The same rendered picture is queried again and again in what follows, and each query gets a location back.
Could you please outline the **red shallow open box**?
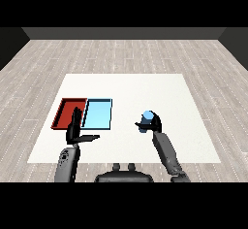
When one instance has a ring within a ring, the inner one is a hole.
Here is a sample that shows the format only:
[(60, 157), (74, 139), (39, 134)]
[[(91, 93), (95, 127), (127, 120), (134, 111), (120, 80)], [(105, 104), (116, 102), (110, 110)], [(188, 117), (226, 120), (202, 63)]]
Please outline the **red shallow open box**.
[(75, 107), (84, 112), (86, 102), (86, 98), (63, 98), (51, 124), (51, 129), (66, 130), (72, 121)]

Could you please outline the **small blue can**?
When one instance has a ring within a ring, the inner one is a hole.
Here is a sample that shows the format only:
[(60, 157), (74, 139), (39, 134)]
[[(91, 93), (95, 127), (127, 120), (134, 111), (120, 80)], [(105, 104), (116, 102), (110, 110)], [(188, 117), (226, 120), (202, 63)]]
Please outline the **small blue can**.
[(145, 111), (141, 116), (141, 124), (150, 124), (154, 114), (151, 111)]

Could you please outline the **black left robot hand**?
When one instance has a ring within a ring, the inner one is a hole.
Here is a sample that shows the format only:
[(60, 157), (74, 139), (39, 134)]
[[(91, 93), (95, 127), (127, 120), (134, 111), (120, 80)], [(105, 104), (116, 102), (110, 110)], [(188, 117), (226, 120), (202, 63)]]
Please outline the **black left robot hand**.
[(92, 142), (99, 139), (99, 135), (80, 135), (80, 123), (82, 118), (82, 110), (78, 107), (74, 108), (72, 120), (68, 125), (66, 132), (66, 142), (68, 145), (74, 145), (84, 142)]

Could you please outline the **dark grey robot body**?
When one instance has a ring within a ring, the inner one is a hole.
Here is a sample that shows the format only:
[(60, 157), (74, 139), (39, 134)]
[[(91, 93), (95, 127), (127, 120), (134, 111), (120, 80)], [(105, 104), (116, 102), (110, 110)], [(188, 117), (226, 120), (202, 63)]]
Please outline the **dark grey robot body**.
[(112, 170), (98, 175), (95, 182), (153, 182), (153, 178), (136, 170), (134, 163), (128, 164), (127, 171), (120, 170), (120, 164), (114, 163)]

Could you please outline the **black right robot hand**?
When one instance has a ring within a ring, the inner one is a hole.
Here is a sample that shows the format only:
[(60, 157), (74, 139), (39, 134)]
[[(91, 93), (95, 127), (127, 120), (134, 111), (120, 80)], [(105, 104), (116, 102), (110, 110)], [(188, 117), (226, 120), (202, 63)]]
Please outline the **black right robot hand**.
[(154, 112), (153, 119), (150, 124), (141, 124), (140, 122), (136, 122), (136, 126), (139, 128), (141, 133), (145, 133), (147, 130), (151, 130), (153, 132), (162, 132), (162, 122), (161, 118)]

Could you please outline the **light blue shallow open box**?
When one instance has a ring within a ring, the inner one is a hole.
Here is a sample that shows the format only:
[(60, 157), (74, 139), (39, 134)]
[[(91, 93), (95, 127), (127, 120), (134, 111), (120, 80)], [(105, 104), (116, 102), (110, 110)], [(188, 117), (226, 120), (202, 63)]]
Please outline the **light blue shallow open box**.
[(82, 130), (109, 130), (112, 100), (110, 98), (90, 98), (86, 103), (81, 123)]

